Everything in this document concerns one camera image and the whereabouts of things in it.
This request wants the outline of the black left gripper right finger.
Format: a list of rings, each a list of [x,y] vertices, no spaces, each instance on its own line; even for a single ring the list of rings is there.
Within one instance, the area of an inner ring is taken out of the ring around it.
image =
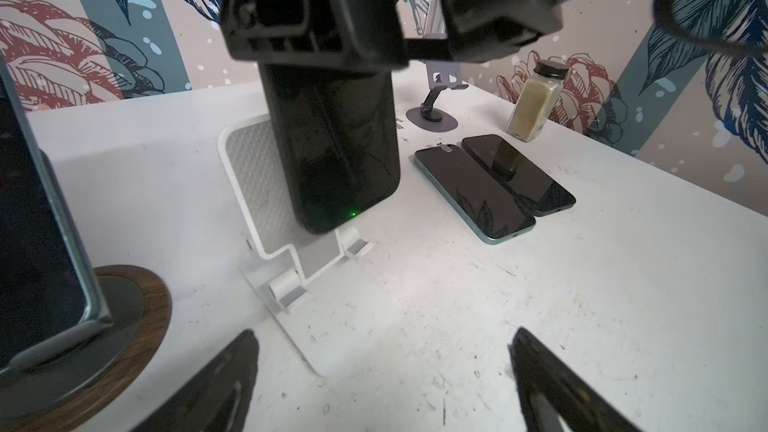
[[[526,328],[509,354],[528,431],[639,431]]]

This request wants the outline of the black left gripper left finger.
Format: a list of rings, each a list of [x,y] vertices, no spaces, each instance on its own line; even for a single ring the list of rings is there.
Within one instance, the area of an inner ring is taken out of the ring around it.
[[[136,431],[242,431],[258,373],[259,343],[242,331]]]

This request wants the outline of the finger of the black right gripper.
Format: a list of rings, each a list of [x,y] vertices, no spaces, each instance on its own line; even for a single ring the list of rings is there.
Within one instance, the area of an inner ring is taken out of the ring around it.
[[[395,0],[221,0],[237,61],[323,69],[407,66]]]

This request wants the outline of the black phone with sticker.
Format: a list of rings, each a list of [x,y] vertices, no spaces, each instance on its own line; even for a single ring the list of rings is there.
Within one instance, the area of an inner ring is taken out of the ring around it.
[[[401,178],[392,76],[262,64],[296,218],[328,233],[390,197]]]

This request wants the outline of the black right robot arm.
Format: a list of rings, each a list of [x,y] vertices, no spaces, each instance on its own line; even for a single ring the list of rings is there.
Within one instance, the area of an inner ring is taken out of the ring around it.
[[[219,23],[230,55],[263,64],[348,70],[405,67],[412,60],[485,62],[563,26],[569,0],[437,0],[445,31],[408,39],[399,0],[222,0]],[[656,28],[696,48],[733,56],[766,52],[733,18],[755,0],[653,0]]]

